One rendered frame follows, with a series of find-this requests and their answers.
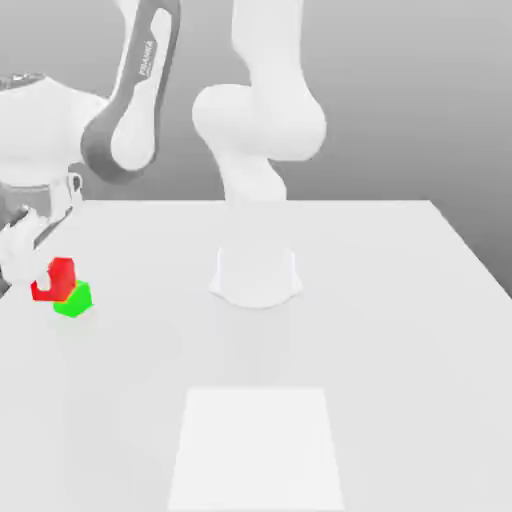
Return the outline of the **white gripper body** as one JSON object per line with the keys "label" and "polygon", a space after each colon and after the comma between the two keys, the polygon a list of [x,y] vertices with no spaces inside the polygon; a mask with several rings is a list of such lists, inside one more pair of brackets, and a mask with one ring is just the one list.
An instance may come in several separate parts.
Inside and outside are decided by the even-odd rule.
{"label": "white gripper body", "polygon": [[21,206],[0,230],[0,275],[8,285],[30,285],[55,257],[49,237],[73,212],[68,208],[55,220]]}

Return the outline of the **small red cube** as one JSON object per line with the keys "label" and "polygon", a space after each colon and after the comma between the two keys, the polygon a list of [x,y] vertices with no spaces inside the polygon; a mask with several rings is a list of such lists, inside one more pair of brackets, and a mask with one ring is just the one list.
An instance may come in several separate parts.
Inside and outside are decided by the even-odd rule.
{"label": "small red cube", "polygon": [[64,302],[76,287],[75,263],[72,258],[56,257],[48,266],[48,290],[41,290],[37,282],[31,284],[34,301]]}

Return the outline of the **small green cube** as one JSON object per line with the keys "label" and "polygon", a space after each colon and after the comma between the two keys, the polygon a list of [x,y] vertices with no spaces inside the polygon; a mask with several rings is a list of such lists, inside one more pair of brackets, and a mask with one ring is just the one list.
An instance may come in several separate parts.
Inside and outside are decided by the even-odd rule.
{"label": "small green cube", "polygon": [[92,306],[93,300],[89,283],[78,280],[76,287],[65,301],[53,303],[53,310],[57,314],[76,318]]}

